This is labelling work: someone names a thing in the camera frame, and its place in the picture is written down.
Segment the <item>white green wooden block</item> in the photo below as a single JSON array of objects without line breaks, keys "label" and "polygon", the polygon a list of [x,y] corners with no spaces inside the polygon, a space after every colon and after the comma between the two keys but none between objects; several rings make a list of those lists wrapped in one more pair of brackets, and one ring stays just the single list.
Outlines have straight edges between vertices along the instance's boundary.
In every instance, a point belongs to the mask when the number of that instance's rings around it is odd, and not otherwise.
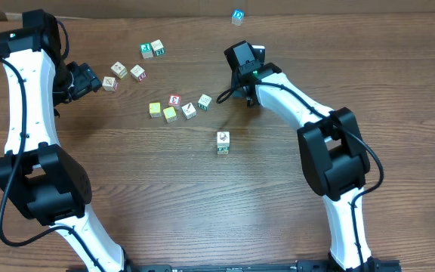
[{"label": "white green wooden block", "polygon": [[228,154],[230,151],[229,147],[219,147],[217,149],[217,154]]}]

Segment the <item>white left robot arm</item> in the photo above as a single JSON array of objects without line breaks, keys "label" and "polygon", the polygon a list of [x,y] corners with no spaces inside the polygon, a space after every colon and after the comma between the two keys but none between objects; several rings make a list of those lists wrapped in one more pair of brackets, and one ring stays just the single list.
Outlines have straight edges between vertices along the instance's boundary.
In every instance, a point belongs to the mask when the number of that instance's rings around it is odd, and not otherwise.
[{"label": "white left robot arm", "polygon": [[10,121],[0,157],[0,220],[12,202],[27,219],[59,233],[87,271],[124,271],[124,249],[91,207],[91,182],[60,145],[55,107],[97,91],[102,83],[89,65],[65,63],[68,44],[61,23],[42,9],[22,15],[23,26],[0,33],[0,61],[8,79]]}]

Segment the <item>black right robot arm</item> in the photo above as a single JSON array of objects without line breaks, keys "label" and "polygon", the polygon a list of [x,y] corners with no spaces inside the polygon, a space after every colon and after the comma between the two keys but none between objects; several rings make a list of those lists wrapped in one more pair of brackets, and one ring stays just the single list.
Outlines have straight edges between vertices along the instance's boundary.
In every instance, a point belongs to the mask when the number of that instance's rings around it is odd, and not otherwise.
[{"label": "black right robot arm", "polygon": [[332,238],[329,268],[374,271],[362,214],[369,147],[354,114],[309,98],[278,66],[265,63],[262,46],[242,41],[224,55],[232,70],[231,87],[217,101],[239,94],[248,106],[273,111],[297,132],[304,177],[325,203]]}]

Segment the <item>white green grid block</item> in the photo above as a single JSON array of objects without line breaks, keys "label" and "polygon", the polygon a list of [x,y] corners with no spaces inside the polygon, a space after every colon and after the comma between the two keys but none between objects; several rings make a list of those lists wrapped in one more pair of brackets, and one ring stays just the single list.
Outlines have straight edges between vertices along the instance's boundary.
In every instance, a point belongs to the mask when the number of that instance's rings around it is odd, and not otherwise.
[{"label": "white green grid block", "polygon": [[208,111],[212,98],[207,94],[202,94],[198,100],[198,107],[204,111]]}]

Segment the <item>white animal picture block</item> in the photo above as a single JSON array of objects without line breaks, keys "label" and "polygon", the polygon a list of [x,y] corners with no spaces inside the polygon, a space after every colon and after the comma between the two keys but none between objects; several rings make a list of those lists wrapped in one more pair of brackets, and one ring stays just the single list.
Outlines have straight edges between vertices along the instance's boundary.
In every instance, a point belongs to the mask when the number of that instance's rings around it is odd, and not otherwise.
[{"label": "white animal picture block", "polygon": [[217,147],[230,146],[230,133],[228,131],[217,132]]}]

